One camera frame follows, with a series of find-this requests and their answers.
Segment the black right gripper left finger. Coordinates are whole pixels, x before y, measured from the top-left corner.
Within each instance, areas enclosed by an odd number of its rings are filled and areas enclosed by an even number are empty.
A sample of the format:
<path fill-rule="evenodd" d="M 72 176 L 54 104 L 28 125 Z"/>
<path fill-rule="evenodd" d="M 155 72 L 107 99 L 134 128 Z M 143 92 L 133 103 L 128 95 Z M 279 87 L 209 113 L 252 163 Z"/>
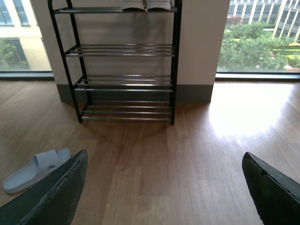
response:
<path fill-rule="evenodd" d="M 69 225 L 83 192 L 88 154 L 81 150 L 0 208 L 2 225 Z"/>

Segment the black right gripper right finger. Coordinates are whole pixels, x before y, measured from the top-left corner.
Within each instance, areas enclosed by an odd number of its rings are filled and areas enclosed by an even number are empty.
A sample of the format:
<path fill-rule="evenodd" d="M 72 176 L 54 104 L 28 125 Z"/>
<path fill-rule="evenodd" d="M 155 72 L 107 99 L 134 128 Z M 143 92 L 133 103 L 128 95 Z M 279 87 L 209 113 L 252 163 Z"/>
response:
<path fill-rule="evenodd" d="M 265 225 L 300 223 L 300 184 L 246 152 L 242 170 L 257 213 Z"/>

